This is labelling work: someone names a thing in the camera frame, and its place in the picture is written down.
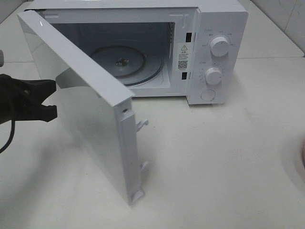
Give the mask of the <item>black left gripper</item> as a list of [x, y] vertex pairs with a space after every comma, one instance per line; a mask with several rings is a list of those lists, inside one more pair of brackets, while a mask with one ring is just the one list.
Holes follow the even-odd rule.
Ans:
[[[41, 105], [56, 92], [54, 80], [20, 80], [6, 74], [0, 75], [0, 123], [14, 121], [50, 122], [58, 117], [57, 106]], [[38, 105], [22, 111], [23, 94]]]

